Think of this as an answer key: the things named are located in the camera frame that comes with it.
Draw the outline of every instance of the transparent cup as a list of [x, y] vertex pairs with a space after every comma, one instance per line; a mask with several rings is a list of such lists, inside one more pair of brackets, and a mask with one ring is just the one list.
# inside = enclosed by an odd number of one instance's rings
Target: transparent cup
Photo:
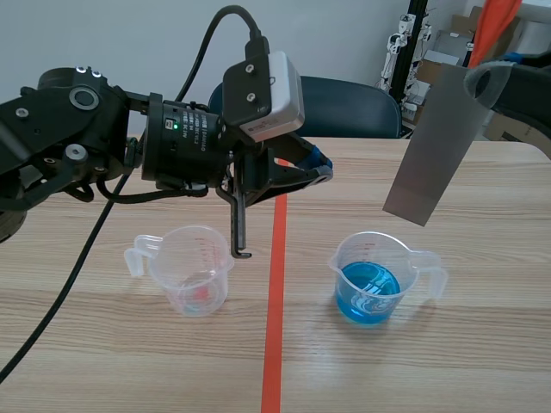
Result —
[[185, 316], [206, 316], [226, 300], [234, 261], [226, 239], [212, 228], [192, 225], [164, 237], [138, 235], [124, 257], [132, 277], [144, 274], [145, 258], [149, 275]]
[[430, 277], [430, 296], [435, 299], [442, 296], [448, 281], [440, 256], [410, 250], [398, 239], [380, 232], [350, 235], [328, 264], [337, 273], [337, 306], [361, 324], [386, 321], [421, 274]]

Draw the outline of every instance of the wooden table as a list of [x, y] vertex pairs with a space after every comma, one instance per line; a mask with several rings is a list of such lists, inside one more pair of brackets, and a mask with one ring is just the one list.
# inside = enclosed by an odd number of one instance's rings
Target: wooden table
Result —
[[[288, 197], [282, 411], [549, 412], [551, 163], [526, 144], [475, 142], [425, 228], [381, 208], [407, 142], [315, 139], [333, 181]], [[127, 193], [151, 189], [137, 177]], [[65, 282], [103, 200], [53, 196], [0, 248], [0, 364]], [[259, 412], [274, 202], [248, 210], [253, 258], [211, 317], [185, 318], [122, 252], [140, 234], [204, 224], [214, 195], [116, 206], [73, 291], [0, 387], [0, 411]], [[347, 235], [383, 231], [440, 254], [444, 298], [421, 284], [388, 324], [348, 323], [325, 263]]]

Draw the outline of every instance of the gray metal sheet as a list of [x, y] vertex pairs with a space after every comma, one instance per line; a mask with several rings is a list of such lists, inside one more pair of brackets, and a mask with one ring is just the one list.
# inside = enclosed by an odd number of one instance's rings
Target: gray metal sheet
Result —
[[467, 95], [467, 68], [444, 65], [407, 147], [383, 210], [425, 226], [487, 117]]

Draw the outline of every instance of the red tape line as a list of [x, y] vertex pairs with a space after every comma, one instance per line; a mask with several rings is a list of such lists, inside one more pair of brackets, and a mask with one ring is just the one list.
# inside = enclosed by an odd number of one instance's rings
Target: red tape line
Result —
[[262, 413], [280, 413], [282, 406], [283, 290], [285, 286], [285, 237], [287, 196], [275, 198], [274, 230], [269, 266], [268, 316], [264, 348]]

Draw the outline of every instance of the blue liquid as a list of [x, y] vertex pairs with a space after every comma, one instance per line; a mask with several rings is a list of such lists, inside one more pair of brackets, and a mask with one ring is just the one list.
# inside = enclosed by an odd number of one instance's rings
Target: blue liquid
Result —
[[381, 298], [361, 294], [344, 280], [337, 281], [337, 306], [343, 314], [362, 324], [385, 321], [401, 297], [385, 299], [399, 293], [399, 283], [386, 268], [374, 262], [352, 262], [343, 268], [344, 276], [356, 287]]

